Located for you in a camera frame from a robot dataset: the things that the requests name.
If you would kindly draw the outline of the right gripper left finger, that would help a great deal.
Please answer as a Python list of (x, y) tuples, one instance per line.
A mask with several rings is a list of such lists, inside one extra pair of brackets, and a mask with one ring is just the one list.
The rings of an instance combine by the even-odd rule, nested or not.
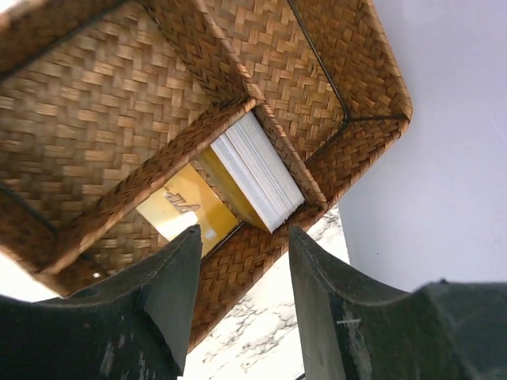
[(199, 282), (200, 227), (69, 298), (1, 299), (4, 379), (182, 376)]

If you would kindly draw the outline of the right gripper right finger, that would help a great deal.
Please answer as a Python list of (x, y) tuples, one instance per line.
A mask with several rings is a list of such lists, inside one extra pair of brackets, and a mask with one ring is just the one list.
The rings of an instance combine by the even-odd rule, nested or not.
[(308, 379), (503, 379), (506, 285), (441, 280), (405, 292), (289, 231)]

